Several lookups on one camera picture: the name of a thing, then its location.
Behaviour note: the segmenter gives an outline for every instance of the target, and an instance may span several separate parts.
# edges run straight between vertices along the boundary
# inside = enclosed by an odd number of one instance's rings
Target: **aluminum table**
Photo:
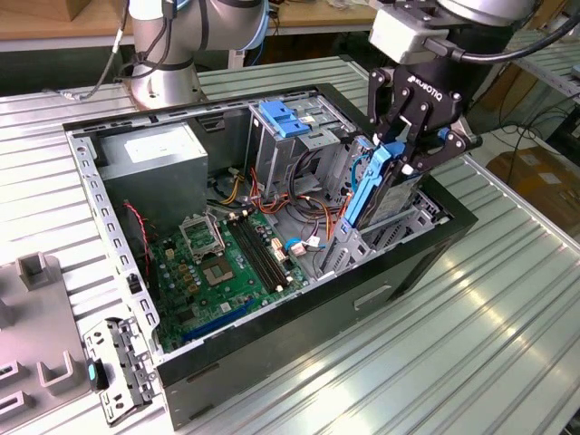
[[[330,82],[365,110],[339,58],[200,75],[210,98]],[[61,261],[80,333],[125,308],[61,123],[135,111],[104,86],[71,103],[0,99],[0,264]],[[403,298],[179,433],[558,433],[580,406],[580,246],[470,157],[435,171],[478,223]],[[109,430],[95,394],[16,433],[168,433],[157,397]]]
[[[546,34],[539,30],[518,32],[509,43],[509,49],[516,50],[528,46],[544,36]],[[580,95],[580,80],[570,73],[573,66],[580,64],[580,41],[553,43],[514,63],[566,97]]]

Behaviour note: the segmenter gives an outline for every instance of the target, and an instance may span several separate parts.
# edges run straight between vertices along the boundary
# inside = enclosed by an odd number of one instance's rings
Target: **blue pci slot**
[[[192,331],[189,331],[188,333],[184,334],[181,337],[181,341],[185,343],[190,340],[195,340],[196,338],[203,337],[204,335],[209,334],[212,331],[215,331],[221,328],[222,326],[225,326],[226,324],[231,324],[240,317],[245,316],[247,314],[248,308],[252,306],[252,304],[255,301],[256,300],[254,299],[247,301],[245,304],[243,304],[239,308],[236,308],[231,313],[224,314],[221,317],[204,324],[203,326],[200,326]]]

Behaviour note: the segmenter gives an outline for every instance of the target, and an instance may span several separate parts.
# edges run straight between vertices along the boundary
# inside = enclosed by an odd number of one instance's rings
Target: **yellow cable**
[[[234,202],[236,200],[236,197],[237,197],[237,187],[239,185],[239,181],[240,181],[240,177],[236,176],[236,181],[234,181],[234,188],[232,190],[232,194],[229,196],[229,198],[224,199],[223,201],[221,201],[222,204],[228,205],[228,204],[231,204],[232,202]]]

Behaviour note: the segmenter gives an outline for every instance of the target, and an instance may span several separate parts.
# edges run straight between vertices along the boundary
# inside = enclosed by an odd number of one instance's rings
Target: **red cable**
[[[143,235],[143,245],[144,245],[144,249],[145,249],[145,273],[147,274],[147,276],[149,276],[149,255],[147,253],[147,247],[148,247],[147,233],[145,232],[145,225],[143,224],[143,218],[141,217],[139,212],[135,209],[135,207],[132,206],[129,202],[125,202],[123,205],[126,208],[128,208],[130,211],[132,211],[133,215],[135,215],[135,217],[137,218],[137,221],[139,222],[139,225],[141,227],[141,234]]]

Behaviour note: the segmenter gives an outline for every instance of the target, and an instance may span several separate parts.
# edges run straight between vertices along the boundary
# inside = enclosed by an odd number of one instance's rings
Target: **blue tab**
[[[365,150],[374,150],[375,148],[374,143],[372,143],[364,136],[357,136],[356,138],[354,138],[354,141],[356,142],[357,145],[360,145]]]
[[[381,185],[385,164],[390,159],[400,156],[404,151],[405,144],[399,141],[381,145],[375,150],[371,162],[362,176],[361,183],[354,193],[354,198],[344,214],[344,220],[351,226],[355,227],[356,220],[363,212],[374,189]]]
[[[391,153],[392,157],[399,157],[405,151],[405,144],[396,140],[395,142],[383,145]]]
[[[310,131],[310,126],[300,122],[294,112],[281,101],[261,102],[259,107],[283,138],[291,138]]]
[[[97,372],[94,368],[94,364],[90,364],[89,365],[89,379],[91,381],[94,381],[96,377],[97,377]]]
[[[450,132],[450,129],[447,127],[444,127],[437,132],[437,137],[444,141],[445,139],[447,139],[447,133],[449,133],[449,132]]]

